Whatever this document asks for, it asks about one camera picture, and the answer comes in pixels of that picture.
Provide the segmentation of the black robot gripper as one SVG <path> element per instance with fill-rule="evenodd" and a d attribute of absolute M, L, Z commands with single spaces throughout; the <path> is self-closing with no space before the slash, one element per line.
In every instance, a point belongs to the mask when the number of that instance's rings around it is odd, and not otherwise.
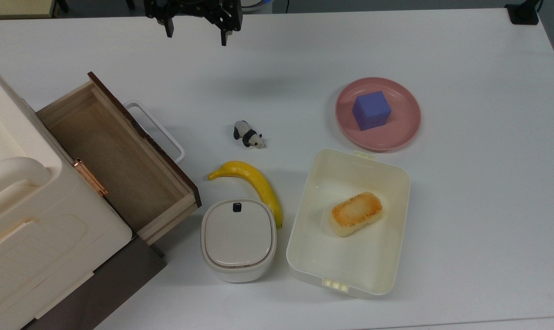
<path fill-rule="evenodd" d="M 239 0 L 145 0 L 144 8 L 145 16 L 163 26 L 168 38 L 174 34 L 174 17 L 203 17 L 221 30 L 221 45 L 224 47 L 233 31 L 241 30 L 243 21 Z"/>

